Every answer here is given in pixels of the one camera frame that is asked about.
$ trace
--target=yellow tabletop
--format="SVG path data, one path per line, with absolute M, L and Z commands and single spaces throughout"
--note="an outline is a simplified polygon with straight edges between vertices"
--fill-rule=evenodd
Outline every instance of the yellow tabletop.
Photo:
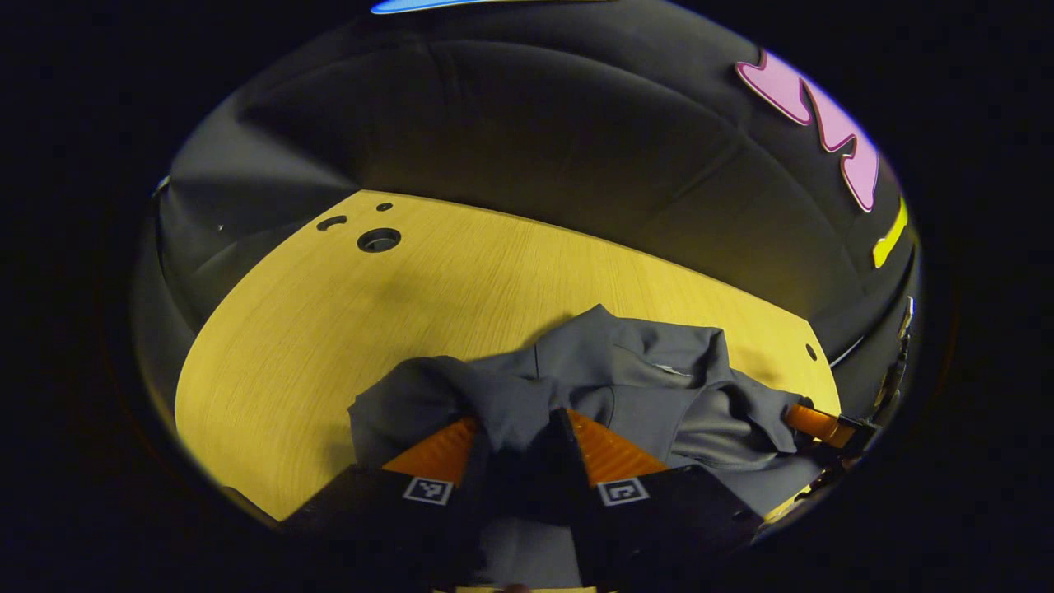
M 382 202 L 392 207 L 378 211 Z M 316 229 L 336 215 L 347 222 Z M 402 233 L 394 249 L 357 246 L 382 226 Z M 734 369 L 840 411 L 809 324 L 756 296 L 560 226 L 359 191 L 268 254 L 219 304 L 179 377 L 176 427 L 217 482 L 282 520 L 355 461 L 347 409 L 397 363 L 519 350 L 597 304 L 724 329 Z

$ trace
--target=orange gripper pad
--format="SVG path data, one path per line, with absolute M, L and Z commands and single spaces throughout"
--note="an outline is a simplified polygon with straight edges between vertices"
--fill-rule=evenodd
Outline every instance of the orange gripper pad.
M 453 482 L 460 487 L 475 432 L 475 420 L 462 418 L 404 451 L 382 469 L 418 478 Z
M 596 487 L 597 482 L 624 480 L 669 469 L 603 424 L 573 410 L 565 410 L 579 441 L 590 488 Z
M 838 418 L 803 406 L 793 406 L 783 421 L 796 429 L 820 439 L 831 447 L 842 449 L 856 431 L 852 427 L 838 423 Z

